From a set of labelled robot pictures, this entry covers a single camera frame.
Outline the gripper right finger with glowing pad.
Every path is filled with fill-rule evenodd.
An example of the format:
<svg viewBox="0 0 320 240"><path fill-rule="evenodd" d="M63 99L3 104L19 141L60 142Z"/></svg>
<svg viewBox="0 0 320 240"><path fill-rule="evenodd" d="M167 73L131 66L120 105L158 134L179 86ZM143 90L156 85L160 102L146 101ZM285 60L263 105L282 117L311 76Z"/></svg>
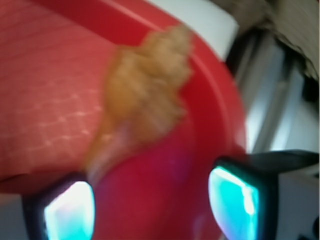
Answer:
<svg viewBox="0 0 320 240"><path fill-rule="evenodd" d="M228 240L274 240L278 178L251 161L219 157L208 176L214 219Z"/></svg>

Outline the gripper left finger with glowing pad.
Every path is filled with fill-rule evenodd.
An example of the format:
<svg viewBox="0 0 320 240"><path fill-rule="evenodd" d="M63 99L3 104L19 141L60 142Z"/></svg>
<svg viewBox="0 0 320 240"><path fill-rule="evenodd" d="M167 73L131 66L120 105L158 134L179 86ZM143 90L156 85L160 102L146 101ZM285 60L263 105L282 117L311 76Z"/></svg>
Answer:
<svg viewBox="0 0 320 240"><path fill-rule="evenodd" d="M96 220L93 188L79 172L70 172L23 197L30 240L90 240Z"/></svg>

